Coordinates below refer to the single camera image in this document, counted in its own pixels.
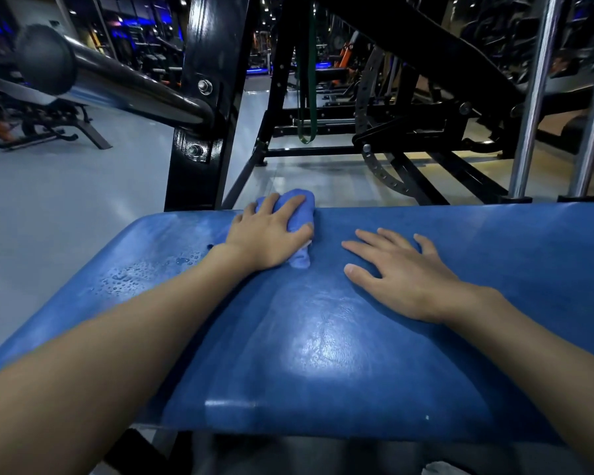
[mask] cleaning cloth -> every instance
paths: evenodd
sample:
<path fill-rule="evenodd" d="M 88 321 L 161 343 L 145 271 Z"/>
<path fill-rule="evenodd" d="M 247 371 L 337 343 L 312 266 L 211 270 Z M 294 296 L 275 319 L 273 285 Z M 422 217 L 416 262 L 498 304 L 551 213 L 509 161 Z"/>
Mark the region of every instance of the cleaning cloth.
<path fill-rule="evenodd" d="M 291 216 L 291 218 L 288 220 L 286 229 L 291 233 L 296 232 L 306 223 L 312 223 L 313 228 L 315 226 L 315 196 L 312 192 L 308 190 L 295 189 L 284 193 L 281 197 L 279 197 L 279 200 L 277 200 L 277 203 L 273 207 L 273 213 L 275 213 L 277 210 L 283 207 L 284 203 L 286 203 L 292 197 L 297 195 L 304 195 L 306 199 L 295 210 L 293 216 Z M 265 197 L 261 197 L 257 200 L 257 207 L 255 207 L 255 213 L 257 213 L 257 211 L 260 209 L 261 203 L 264 201 L 264 199 Z M 216 236 L 215 245 L 227 241 L 229 229 L 230 226 L 225 227 Z M 308 247 L 310 243 L 310 241 L 306 243 L 306 245 L 297 250 L 297 252 L 288 259 L 288 263 L 291 265 L 291 267 L 295 269 L 307 269 L 310 266 L 310 256 L 308 254 Z"/>

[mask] person's left hand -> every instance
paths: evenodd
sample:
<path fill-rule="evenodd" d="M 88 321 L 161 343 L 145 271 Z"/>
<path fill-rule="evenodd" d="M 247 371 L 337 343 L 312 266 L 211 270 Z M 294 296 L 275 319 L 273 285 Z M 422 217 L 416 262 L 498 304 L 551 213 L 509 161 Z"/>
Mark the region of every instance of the person's left hand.
<path fill-rule="evenodd" d="M 258 213 L 255 213 L 257 203 L 251 203 L 231 224 L 225 245 L 238 250 L 243 259 L 250 263 L 253 271 L 266 270 L 284 263 L 306 245 L 314 234 L 309 223 L 294 233 L 286 231 L 288 220 L 306 199 L 304 195 L 293 197 L 273 213 L 278 199 L 277 193 L 267 196 Z"/>

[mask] person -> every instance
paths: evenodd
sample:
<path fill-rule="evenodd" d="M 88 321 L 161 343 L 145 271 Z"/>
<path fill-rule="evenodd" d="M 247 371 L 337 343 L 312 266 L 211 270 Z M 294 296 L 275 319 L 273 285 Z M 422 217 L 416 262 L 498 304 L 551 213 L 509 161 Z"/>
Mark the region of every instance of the person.
<path fill-rule="evenodd" d="M 303 197 L 276 213 L 235 217 L 227 241 L 195 267 L 87 320 L 0 372 L 0 474 L 87 474 L 157 391 L 218 303 L 255 271 L 285 262 L 313 235 L 286 223 Z M 594 355 L 557 337 L 497 290 L 458 279 L 433 243 L 379 229 L 343 247 L 373 263 L 345 273 L 411 319 L 445 324 L 477 347 L 535 403 L 561 437 L 594 464 Z"/>

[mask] blue leather upholstery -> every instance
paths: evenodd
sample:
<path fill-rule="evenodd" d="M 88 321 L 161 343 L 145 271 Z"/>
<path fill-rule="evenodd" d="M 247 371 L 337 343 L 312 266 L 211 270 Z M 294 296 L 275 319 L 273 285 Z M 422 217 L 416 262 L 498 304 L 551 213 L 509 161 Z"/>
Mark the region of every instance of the blue leather upholstery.
<path fill-rule="evenodd" d="M 232 212 L 133 223 L 0 347 L 0 367 L 185 270 Z M 308 270 L 259 273 L 192 340 L 139 421 L 174 429 L 459 441 L 557 441 L 524 395 L 441 326 L 352 286 L 357 227 L 429 236 L 464 280 L 594 353 L 594 203 L 319 209 Z"/>

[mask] gym floor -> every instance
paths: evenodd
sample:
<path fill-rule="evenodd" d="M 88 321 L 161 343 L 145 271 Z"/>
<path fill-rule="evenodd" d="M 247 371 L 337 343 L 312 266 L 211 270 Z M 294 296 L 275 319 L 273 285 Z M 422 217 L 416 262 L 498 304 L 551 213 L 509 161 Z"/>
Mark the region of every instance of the gym floor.
<path fill-rule="evenodd" d="M 267 105 L 267 86 L 268 79 L 247 81 L 249 91 L 241 105 L 227 191 L 251 154 Z M 286 106 L 292 103 L 294 94 L 289 94 Z M 0 344 L 120 230 L 163 209 L 174 129 L 113 111 L 93 108 L 90 115 L 112 149 L 99 151 L 80 136 L 75 142 L 52 141 L 0 151 Z M 546 128 L 558 133 L 562 118 L 544 120 Z M 483 140 L 487 135 L 475 122 L 467 130 L 473 139 Z M 350 138 L 320 137 L 314 145 L 349 144 Z M 299 145 L 296 137 L 284 137 L 274 139 L 270 147 Z M 460 155 L 507 187 L 512 161 L 470 152 Z M 411 158 L 451 204 L 479 203 L 426 154 L 411 154 Z M 526 194 L 535 202 L 554 202 L 568 189 L 572 164 L 568 153 L 538 143 Z M 267 167 L 255 168 L 236 208 L 271 191 L 297 187 L 313 191 L 319 207 L 415 204 L 381 185 L 360 155 L 344 155 L 269 159 Z M 440 458 L 454 460 L 479 475 L 582 473 L 569 451 L 544 445 L 242 438 L 224 452 L 225 448 L 206 448 L 210 435 L 197 438 L 205 446 L 198 451 L 205 454 L 198 457 L 197 465 L 203 474 L 418 474 L 423 463 Z"/>

